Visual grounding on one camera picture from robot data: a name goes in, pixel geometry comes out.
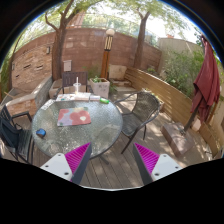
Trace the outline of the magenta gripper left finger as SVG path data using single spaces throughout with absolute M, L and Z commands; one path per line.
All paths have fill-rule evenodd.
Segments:
M 66 154 L 57 153 L 41 169 L 79 185 L 91 153 L 92 145 L 87 143 Z

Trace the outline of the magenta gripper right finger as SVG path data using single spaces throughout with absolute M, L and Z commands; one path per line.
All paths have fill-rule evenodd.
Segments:
M 133 144 L 133 154 L 144 185 L 182 169 L 168 154 L 157 154 L 138 143 Z

